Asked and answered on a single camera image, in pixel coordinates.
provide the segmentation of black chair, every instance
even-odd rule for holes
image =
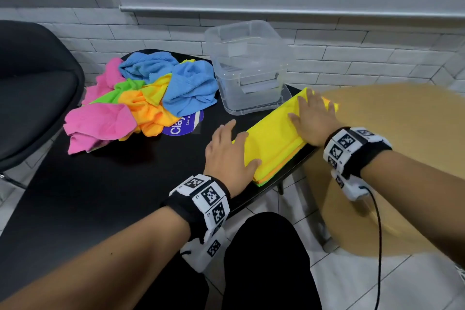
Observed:
[[[52,32],[0,21],[0,179],[26,188],[3,172],[51,139],[83,90],[82,68]]]

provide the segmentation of pink towel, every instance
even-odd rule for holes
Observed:
[[[120,58],[113,58],[107,63],[103,74],[96,77],[97,84],[86,88],[82,104],[89,104],[95,101],[97,98],[113,91],[116,84],[126,81],[118,69],[122,62],[123,60]]]
[[[70,136],[68,154],[107,145],[132,132],[136,120],[125,104],[92,103],[70,111],[63,125]]]

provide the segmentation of blue towel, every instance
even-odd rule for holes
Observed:
[[[174,116],[187,116],[215,104],[217,90],[213,66],[209,62],[178,64],[173,67],[163,107]]]
[[[178,64],[179,62],[168,52],[135,52],[119,65],[119,72],[126,79],[144,80],[148,85],[169,74],[173,66]]]

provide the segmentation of forearm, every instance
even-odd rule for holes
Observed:
[[[388,150],[361,176],[438,249],[465,264],[464,180]]]
[[[0,309],[132,309],[189,236],[189,224],[161,208],[20,290]]]

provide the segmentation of black pants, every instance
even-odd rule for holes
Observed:
[[[276,213],[264,212],[247,219],[226,249],[224,264],[223,310],[321,309],[305,247],[292,224]],[[177,255],[136,309],[158,304],[156,307],[162,309],[203,310],[207,296],[205,277]]]

